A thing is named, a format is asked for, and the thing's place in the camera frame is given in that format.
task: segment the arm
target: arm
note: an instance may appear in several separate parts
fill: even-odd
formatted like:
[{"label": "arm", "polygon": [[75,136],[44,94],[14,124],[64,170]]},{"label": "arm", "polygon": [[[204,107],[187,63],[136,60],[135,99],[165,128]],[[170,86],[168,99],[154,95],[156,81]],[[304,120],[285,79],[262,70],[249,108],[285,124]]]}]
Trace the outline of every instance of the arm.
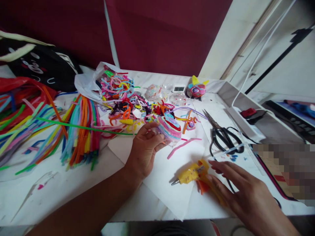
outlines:
[{"label": "arm", "polygon": [[133,140],[125,166],[114,175],[69,201],[38,224],[33,235],[99,235],[105,224],[138,189],[153,168],[155,153],[165,145],[163,135],[144,125]]},{"label": "arm", "polygon": [[209,161],[212,169],[234,183],[233,194],[217,177],[209,180],[221,191],[231,210],[256,236],[300,235],[283,214],[267,185],[232,162]]}]

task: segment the small digital timer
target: small digital timer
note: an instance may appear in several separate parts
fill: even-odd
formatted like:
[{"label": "small digital timer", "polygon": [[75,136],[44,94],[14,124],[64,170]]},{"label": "small digital timer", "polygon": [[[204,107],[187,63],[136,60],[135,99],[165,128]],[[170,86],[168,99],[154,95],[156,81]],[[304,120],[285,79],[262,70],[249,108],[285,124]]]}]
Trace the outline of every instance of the small digital timer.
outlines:
[{"label": "small digital timer", "polygon": [[186,89],[186,85],[176,84],[173,86],[172,92],[184,92]]}]

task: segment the table surface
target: table surface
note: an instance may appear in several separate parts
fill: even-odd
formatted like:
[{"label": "table surface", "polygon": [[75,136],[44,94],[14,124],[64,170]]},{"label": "table surface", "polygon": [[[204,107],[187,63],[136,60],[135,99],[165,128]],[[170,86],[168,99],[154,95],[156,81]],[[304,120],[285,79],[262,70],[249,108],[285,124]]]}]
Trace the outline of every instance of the table surface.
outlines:
[{"label": "table surface", "polygon": [[[142,88],[151,84],[161,85],[163,83],[179,83],[188,81],[189,77],[156,74],[149,72],[128,71],[129,76],[134,78],[135,84]],[[57,105],[68,107],[75,95],[59,96]],[[225,111],[227,108],[224,101],[216,93],[208,93],[203,105],[207,111],[214,115],[214,119],[222,127],[235,126]],[[204,139],[211,141],[211,125],[202,123],[205,130]],[[53,128],[40,134],[40,139],[46,138]],[[34,137],[24,143],[14,155],[9,164],[14,164],[12,170],[7,169],[0,172],[0,226],[9,225],[33,225],[41,221],[49,213],[83,193],[100,181],[108,178],[124,164],[102,141],[98,164],[94,171],[90,171],[90,165],[83,164],[75,169],[65,171],[66,167],[61,165],[59,149],[53,156],[44,160],[39,166],[21,176],[12,173],[22,169],[35,154],[22,155],[27,147],[32,145],[38,137]],[[204,156],[209,156],[209,143],[205,147]],[[214,155],[218,150],[214,146]],[[229,160],[225,155],[221,160]],[[257,161],[251,151],[245,152],[237,158],[236,164],[242,166],[249,173],[264,181],[271,194],[279,200],[282,211],[286,215],[309,215],[315,214],[314,207],[307,207],[298,201],[284,199],[277,191],[266,173],[257,166]],[[189,206],[185,219],[215,219],[234,217],[228,209],[222,208],[211,195],[202,196],[195,183],[189,200]],[[168,207],[156,197],[150,189],[142,184],[138,191],[124,204],[124,206],[113,216],[112,222],[122,221],[152,221],[152,220],[174,220],[177,217]]]}]

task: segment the red plastic bag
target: red plastic bag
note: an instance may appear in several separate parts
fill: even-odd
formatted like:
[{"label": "red plastic bag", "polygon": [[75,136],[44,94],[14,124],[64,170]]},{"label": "red plastic bag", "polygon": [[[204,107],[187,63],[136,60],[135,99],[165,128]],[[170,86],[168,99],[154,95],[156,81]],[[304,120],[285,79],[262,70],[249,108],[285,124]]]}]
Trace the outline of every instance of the red plastic bag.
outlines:
[{"label": "red plastic bag", "polygon": [[[36,97],[33,97],[32,99],[28,100],[31,104],[36,100],[36,102],[33,104],[33,106],[36,108],[41,102],[44,102],[44,104],[50,104],[46,93],[43,90],[44,84],[37,82],[34,79],[28,78],[28,77],[16,77],[14,79],[6,79],[6,78],[0,78],[0,94],[4,94],[7,92],[10,92],[14,89],[17,89],[21,86],[27,85],[27,89],[22,90],[21,92],[14,94],[15,99],[15,105],[17,107],[20,107],[24,101],[22,101],[23,98],[27,98],[30,94],[36,94],[39,95]],[[57,95],[57,91],[47,87],[47,90],[50,94],[50,96],[54,99]],[[17,109],[14,113],[9,115],[4,120],[8,120],[11,117],[13,117],[19,109]],[[0,132],[0,134],[6,133],[8,130],[10,130],[12,127],[20,123],[22,120],[24,120],[27,116],[32,115],[33,111],[29,106],[26,106],[23,113],[18,116],[10,125],[8,125],[4,130]]]}]

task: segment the scissor blade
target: scissor blade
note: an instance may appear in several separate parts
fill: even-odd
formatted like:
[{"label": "scissor blade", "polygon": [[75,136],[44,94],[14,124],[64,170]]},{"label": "scissor blade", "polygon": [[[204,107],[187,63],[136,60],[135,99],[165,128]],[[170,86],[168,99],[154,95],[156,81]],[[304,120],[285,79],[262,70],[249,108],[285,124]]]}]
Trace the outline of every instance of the scissor blade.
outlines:
[{"label": "scissor blade", "polygon": [[204,115],[208,118],[209,122],[212,124],[214,128],[221,128],[218,123],[212,118],[212,116],[206,111],[203,110]]}]

